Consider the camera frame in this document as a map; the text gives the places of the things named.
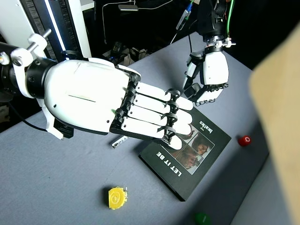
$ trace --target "yellow object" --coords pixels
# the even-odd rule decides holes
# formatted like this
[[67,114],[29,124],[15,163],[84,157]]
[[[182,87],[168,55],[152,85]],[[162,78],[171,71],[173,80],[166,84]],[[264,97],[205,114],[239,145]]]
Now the yellow object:
[[116,210],[121,208],[127,202],[127,191],[121,187],[114,187],[108,191],[109,208]]

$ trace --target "red bottle cap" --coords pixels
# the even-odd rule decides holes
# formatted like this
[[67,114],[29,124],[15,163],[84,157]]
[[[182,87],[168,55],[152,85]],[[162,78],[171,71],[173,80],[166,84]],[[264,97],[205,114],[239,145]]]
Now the red bottle cap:
[[247,146],[251,144],[251,138],[248,135],[245,135],[238,140],[238,143],[240,146]]

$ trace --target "black box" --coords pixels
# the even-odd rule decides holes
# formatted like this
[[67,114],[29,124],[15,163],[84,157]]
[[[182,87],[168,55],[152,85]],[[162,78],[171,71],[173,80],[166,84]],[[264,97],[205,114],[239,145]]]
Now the black box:
[[192,132],[178,135],[182,141],[180,150],[152,142],[140,154],[181,201],[188,199],[231,139],[197,109],[189,113],[193,117]]

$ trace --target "album cover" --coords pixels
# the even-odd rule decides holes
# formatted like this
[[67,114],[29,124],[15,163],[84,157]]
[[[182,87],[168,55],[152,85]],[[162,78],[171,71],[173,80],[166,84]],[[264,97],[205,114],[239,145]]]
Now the album cover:
[[231,139],[196,108],[189,113],[193,117],[191,133],[178,135],[180,150],[152,142],[140,154],[181,201],[188,199]]

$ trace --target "white light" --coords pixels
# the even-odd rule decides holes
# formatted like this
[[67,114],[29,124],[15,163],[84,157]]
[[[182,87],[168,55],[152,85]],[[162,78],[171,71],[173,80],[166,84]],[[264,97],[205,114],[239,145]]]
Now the white light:
[[49,16],[50,16],[50,18],[51,18],[51,21],[52,21],[53,27],[54,27],[54,29],[55,29],[55,32],[56,32],[56,34],[57,34],[58,40],[59,40],[59,42],[60,42],[61,49],[62,49],[63,51],[65,51],[66,48],[65,48],[65,45],[64,45],[64,43],[63,43],[63,41],[62,41],[62,38],[61,38],[61,35],[60,35],[60,31],[59,31],[58,26],[57,26],[57,24],[56,24],[56,21],[55,21],[53,12],[52,12],[52,10],[51,10],[51,6],[50,6],[50,4],[49,4],[49,1],[48,1],[48,0],[45,0],[45,4],[46,4],[46,7],[47,7],[47,9],[48,9]]

